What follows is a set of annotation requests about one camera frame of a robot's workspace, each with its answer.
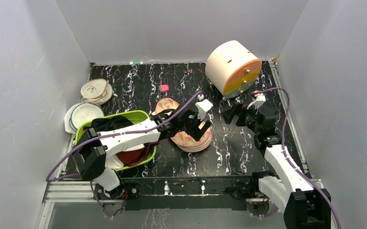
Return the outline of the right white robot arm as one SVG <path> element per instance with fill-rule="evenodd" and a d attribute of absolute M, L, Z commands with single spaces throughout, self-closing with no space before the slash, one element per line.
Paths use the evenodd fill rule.
<path fill-rule="evenodd" d="M 288 229 L 331 228 L 330 194 L 324 188 L 315 188 L 303 178 L 282 138 L 275 131 L 276 110 L 262 105 L 235 104 L 222 113 L 227 124 L 237 116 L 237 126 L 246 126 L 254 133 L 255 147 L 275 172 L 254 172 L 250 192 L 261 198 L 264 195 L 283 213 Z"/>

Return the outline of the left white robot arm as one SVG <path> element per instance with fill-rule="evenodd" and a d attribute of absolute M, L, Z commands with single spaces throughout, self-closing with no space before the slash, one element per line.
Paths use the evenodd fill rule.
<path fill-rule="evenodd" d="M 111 198 L 119 198 L 124 186 L 116 172 L 106 165 L 109 158 L 135 146 L 148 146 L 171 138 L 179 132 L 199 141 L 212 124 L 205 120 L 206 116 L 206 111 L 166 109 L 142 122 L 116 130 L 97 132 L 89 128 L 78 139 L 72 158 L 83 181 L 94 181 Z"/>

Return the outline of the floral mesh laundry bag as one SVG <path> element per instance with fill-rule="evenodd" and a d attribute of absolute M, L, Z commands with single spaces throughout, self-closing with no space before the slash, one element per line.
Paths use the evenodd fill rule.
<path fill-rule="evenodd" d="M 154 115 L 168 109 L 178 109 L 179 103 L 171 98 L 163 98 L 156 104 Z M 170 138 L 181 150 L 187 153 L 197 153 L 205 150 L 212 142 L 212 131 L 209 127 L 199 141 L 195 141 L 185 131 L 177 133 Z"/>

